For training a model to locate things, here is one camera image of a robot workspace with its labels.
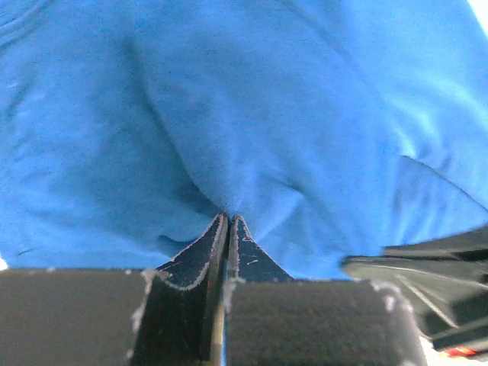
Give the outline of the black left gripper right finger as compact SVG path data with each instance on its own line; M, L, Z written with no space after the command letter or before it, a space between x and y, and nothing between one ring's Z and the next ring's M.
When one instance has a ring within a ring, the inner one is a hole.
M224 287L229 365L424 365L413 309L385 281L292 278L236 216Z

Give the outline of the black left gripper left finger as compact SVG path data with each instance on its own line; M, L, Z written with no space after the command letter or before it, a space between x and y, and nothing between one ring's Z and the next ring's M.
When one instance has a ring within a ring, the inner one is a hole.
M157 269L1 273L3 365L219 365L228 219Z

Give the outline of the blue printed t-shirt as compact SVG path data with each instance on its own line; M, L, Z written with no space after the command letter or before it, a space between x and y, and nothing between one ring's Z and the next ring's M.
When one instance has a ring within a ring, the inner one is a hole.
M154 268L220 211L299 278L485 225L469 3L1 3L2 267Z

